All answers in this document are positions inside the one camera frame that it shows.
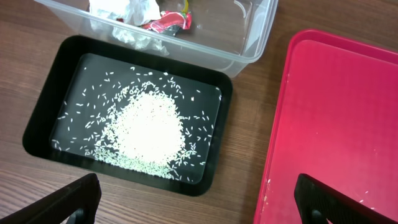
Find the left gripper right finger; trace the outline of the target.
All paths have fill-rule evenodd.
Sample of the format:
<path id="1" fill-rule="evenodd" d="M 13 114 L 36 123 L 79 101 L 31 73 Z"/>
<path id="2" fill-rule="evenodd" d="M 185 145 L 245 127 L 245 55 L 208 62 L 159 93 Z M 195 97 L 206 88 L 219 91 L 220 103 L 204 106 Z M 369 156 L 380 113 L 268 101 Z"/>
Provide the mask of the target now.
<path id="1" fill-rule="evenodd" d="M 294 199 L 303 224 L 397 224 L 307 174 L 298 175 Z"/>

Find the white napkin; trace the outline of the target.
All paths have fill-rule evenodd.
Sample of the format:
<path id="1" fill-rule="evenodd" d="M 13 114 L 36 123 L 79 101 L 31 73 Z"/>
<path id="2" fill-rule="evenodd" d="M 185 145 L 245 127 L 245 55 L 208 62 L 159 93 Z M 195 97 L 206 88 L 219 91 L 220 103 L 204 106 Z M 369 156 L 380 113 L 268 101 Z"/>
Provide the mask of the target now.
<path id="1" fill-rule="evenodd" d="M 90 13 L 136 27 L 161 18 L 156 0 L 90 0 Z M 161 40 L 146 35 L 118 27 L 112 29 L 111 35 L 135 50 L 154 50 L 162 55 L 169 54 Z"/>

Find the red snack wrapper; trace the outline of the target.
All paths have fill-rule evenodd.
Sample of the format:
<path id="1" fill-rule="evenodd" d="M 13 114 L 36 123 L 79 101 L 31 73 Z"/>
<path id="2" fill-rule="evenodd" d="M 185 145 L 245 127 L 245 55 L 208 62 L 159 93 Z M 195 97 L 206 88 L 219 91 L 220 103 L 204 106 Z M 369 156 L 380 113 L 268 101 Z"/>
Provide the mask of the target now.
<path id="1" fill-rule="evenodd" d="M 158 34 L 175 36 L 180 30 L 189 30 L 192 24 L 192 15 L 190 12 L 162 11 L 161 19 L 151 21 L 142 25 L 145 30 L 151 30 Z"/>

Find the yellow snack wrapper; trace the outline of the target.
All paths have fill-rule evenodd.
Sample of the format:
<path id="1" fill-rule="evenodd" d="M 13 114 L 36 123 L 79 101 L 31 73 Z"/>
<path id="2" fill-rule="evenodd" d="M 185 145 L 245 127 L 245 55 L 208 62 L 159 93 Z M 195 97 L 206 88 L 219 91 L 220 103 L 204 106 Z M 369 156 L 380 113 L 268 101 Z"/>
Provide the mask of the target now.
<path id="1" fill-rule="evenodd" d="M 187 13 L 189 10 L 189 3 L 187 0 L 184 0 L 184 7 L 182 9 L 182 13 Z"/>

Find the pile of white rice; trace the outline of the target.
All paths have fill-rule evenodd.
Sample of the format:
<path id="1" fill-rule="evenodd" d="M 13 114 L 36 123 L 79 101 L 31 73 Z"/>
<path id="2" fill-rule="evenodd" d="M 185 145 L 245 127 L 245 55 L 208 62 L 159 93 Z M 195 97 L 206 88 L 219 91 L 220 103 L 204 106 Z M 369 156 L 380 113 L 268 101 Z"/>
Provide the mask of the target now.
<path id="1" fill-rule="evenodd" d="M 64 98 L 51 148 L 186 183 L 199 182 L 222 99 L 213 85 L 142 67 L 83 67 Z"/>

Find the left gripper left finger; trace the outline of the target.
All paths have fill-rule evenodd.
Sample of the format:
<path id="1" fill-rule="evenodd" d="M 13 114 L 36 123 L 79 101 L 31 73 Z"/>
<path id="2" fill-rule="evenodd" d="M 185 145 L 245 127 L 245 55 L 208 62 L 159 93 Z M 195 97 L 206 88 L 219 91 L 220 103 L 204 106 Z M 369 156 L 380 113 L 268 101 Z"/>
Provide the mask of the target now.
<path id="1" fill-rule="evenodd" d="M 62 187 L 35 203 L 1 219 L 3 224 L 95 222 L 101 188 L 94 173 Z"/>

